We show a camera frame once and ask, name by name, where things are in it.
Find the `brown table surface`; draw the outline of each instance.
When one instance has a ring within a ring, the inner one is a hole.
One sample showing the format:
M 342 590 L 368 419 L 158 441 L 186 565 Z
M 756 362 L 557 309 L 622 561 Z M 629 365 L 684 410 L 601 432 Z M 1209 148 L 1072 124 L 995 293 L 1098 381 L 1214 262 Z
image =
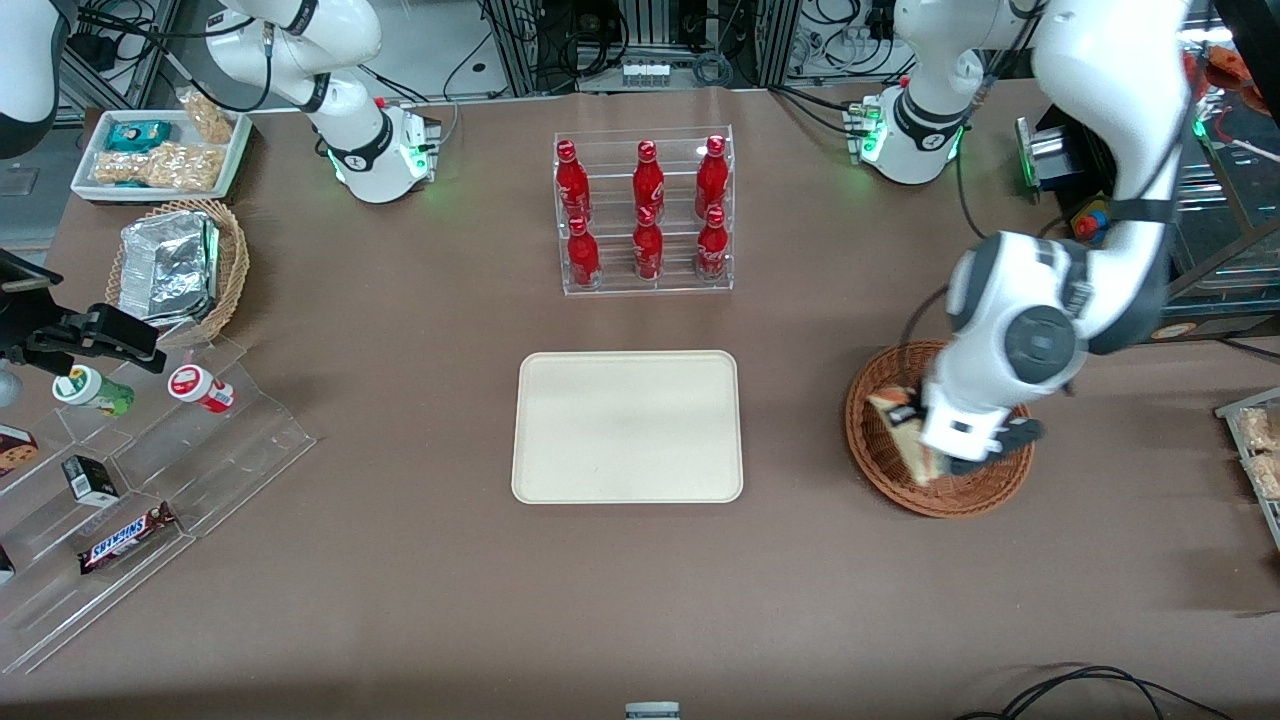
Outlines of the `brown table surface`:
M 1044 106 L 1010 82 L 978 115 L 983 228 L 1052 215 L 1016 195 L 1011 131 Z M 1069 661 L 1280 715 L 1280 564 L 1212 415 L 1280 384 L 1275 365 L 1217 343 L 1093 359 L 1079 397 L 1033 407 L 1050 437 L 1030 478 L 979 519 L 915 516 L 860 478 L 845 391 L 973 242 L 952 172 L 900 187 L 852 168 L 765 92 L 575 95 L 466 106 L 439 179 L 371 206 L 303 117 L 255 122 L 234 208 L 252 268 L 228 334 L 320 443 L 36 673 L 0 678 L 0 716 L 595 720 L 671 698 L 690 720 L 946 719 Z M 564 299 L 552 135 L 719 123 L 737 141 L 737 288 Z M 141 214 L 72 201 L 49 256 L 59 300 L 100 297 Z M 922 334 L 943 329 L 934 310 Z M 742 496 L 518 503 L 521 360 L 659 348 L 737 359 Z M 15 419 L 47 407 L 47 378 L 23 374 Z M 1110 684 L 1059 692 L 1046 710 L 1149 712 Z

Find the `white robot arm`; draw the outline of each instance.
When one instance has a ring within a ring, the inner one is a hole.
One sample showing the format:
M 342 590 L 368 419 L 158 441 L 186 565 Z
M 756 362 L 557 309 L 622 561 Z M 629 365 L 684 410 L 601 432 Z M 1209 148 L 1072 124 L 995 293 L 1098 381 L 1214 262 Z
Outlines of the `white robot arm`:
M 1027 3 L 982 0 L 984 14 L 974 5 L 896 8 L 919 69 L 905 90 L 881 96 L 884 128 L 870 163 L 895 181 L 928 182 L 946 165 L 982 82 L 969 42 L 1009 47 L 1015 26 L 1029 22 Z M 1101 250 L 1001 232 L 961 258 L 947 295 L 955 338 L 922 396 L 922 441 L 951 456 L 952 471 L 1036 439 L 1002 436 L 1010 409 L 1056 392 L 1085 354 L 1144 338 L 1165 302 L 1164 236 L 1189 101 L 1175 33 L 1188 0 L 1047 0 L 1039 10 L 1028 38 L 1037 81 L 1115 155 L 1115 224 Z
M 429 179 L 434 160 L 422 118 L 379 108 L 351 70 L 381 47 L 381 26 L 366 0 L 223 4 L 228 9 L 209 19 L 209 31 L 251 17 L 257 22 L 207 37 L 214 61 L 239 82 L 270 85 L 271 92 L 306 113 L 329 146 L 338 179 L 352 195 L 366 202 L 388 202 Z
M 307 113 L 352 195 L 387 202 L 430 178 L 434 155 L 422 118 L 379 108 L 349 69 L 381 46 L 367 0 L 223 4 L 227 10 L 209 19 L 209 32 L 257 20 L 210 35 L 214 61 L 241 82 L 270 86 Z M 58 65 L 76 12 L 74 0 L 0 0 L 0 158 L 31 150 L 52 126 Z M 180 63 L 174 67 L 192 79 Z
M 74 0 L 0 1 L 0 158 L 45 137 L 58 114 L 58 65 Z

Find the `coca-cola bottle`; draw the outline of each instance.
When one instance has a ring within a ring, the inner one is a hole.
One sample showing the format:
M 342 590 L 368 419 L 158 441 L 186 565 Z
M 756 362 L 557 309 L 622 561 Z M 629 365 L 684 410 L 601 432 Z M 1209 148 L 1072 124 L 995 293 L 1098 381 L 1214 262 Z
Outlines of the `coca-cola bottle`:
M 585 288 L 600 286 L 600 247 L 586 232 L 586 218 L 580 214 L 568 218 L 568 266 L 573 284 Z
M 586 182 L 586 168 L 577 160 L 577 147 L 572 140 L 556 143 L 556 188 L 559 191 L 564 214 L 582 215 L 591 220 L 591 188 Z
M 713 135 L 707 138 L 707 155 L 698 167 L 698 195 L 694 199 L 694 213 L 707 217 L 707 209 L 724 200 L 728 187 L 728 163 L 724 161 L 724 137 Z
M 662 274 L 662 229 L 653 208 L 636 208 L 636 231 L 631 233 L 636 251 L 636 274 L 643 281 L 655 281 Z
M 635 174 L 631 176 L 631 188 L 635 191 L 636 208 L 653 208 L 654 214 L 662 217 L 663 202 L 663 176 L 658 167 L 658 146 L 652 140 L 641 140 L 636 149 L 640 163 Z
M 694 270 L 704 282 L 724 274 L 724 254 L 728 251 L 728 232 L 724 229 L 724 209 L 712 205 L 707 209 L 707 225 L 698 233 L 698 258 Z

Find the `round wicker basket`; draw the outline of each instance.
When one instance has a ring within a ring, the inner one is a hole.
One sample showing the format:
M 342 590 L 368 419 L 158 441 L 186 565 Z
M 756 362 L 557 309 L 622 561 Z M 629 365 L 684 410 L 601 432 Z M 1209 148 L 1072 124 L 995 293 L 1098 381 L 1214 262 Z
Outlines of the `round wicker basket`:
M 244 290 L 244 277 L 248 274 L 248 245 L 244 242 L 244 231 L 241 229 L 236 215 L 225 205 L 216 200 L 175 200 L 147 213 L 147 217 L 163 215 L 177 210 L 204 210 L 218 223 L 218 305 L 200 322 L 192 332 L 198 332 L 205 338 L 212 338 L 223 327 L 230 322 L 236 306 L 239 304 L 241 291 Z M 124 245 L 115 252 L 115 264 L 111 265 L 111 275 L 106 281 L 106 301 L 115 305 L 120 299 L 120 268 L 124 264 Z M 186 347 L 196 338 L 188 333 L 168 334 L 157 343 L 161 350 L 173 347 Z
M 867 402 L 872 392 L 899 383 L 900 352 L 906 352 L 909 382 L 919 384 L 929 360 L 945 345 L 936 340 L 918 340 L 905 347 L 888 347 L 872 357 L 849 389 L 845 434 L 858 466 L 890 500 L 931 518 L 969 518 L 1000 507 L 1018 492 L 1030 471 L 1033 446 L 968 475 L 945 475 L 929 486 L 918 486 L 884 423 Z M 1020 418 L 1028 416 L 1025 405 L 1019 405 L 1014 413 Z

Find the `clear acrylic bottle rack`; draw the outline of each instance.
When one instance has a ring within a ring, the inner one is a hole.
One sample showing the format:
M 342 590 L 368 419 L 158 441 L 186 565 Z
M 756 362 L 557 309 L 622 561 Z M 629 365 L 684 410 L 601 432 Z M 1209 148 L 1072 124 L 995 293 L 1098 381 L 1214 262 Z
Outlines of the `clear acrylic bottle rack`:
M 244 372 L 238 363 L 243 348 L 221 337 L 207 341 L 191 325 L 165 340 L 163 373 L 122 365 L 109 374 L 133 388 L 128 413 L 108 418 L 86 407 L 58 409 L 27 428 L 40 455 L 0 478 L 0 546 L 17 570 L 0 585 L 5 673 L 35 670 L 315 445 Z M 230 384 L 232 407 L 212 414 L 174 400 L 166 380 L 184 363 Z M 72 455 L 101 461 L 120 498 L 102 509 L 77 503 L 61 469 Z M 106 566 L 81 574 L 77 553 L 163 501 L 175 523 Z
M 728 247 L 724 273 L 713 282 L 703 282 L 694 273 L 698 256 L 698 233 L 703 220 L 694 213 L 698 167 L 707 154 L 707 138 L 724 136 L 724 161 L 728 164 L 728 187 L 724 191 L 724 229 Z M 568 217 L 556 188 L 556 143 L 572 140 L 577 159 L 586 169 L 591 188 L 590 232 L 600 247 L 600 284 L 585 288 L 573 282 L 568 261 Z M 631 176 L 639 161 L 636 145 L 652 140 L 658 145 L 658 164 L 664 173 L 664 210 L 658 222 L 663 234 L 662 274 L 653 281 L 641 279 L 635 272 L 631 233 L 636 227 L 635 197 Z M 733 288 L 733 128 L 705 126 L 603 132 L 559 132 L 550 147 L 552 201 L 556 204 L 557 240 L 561 255 L 561 284 L 567 296 L 637 295 L 646 292 L 705 292 Z

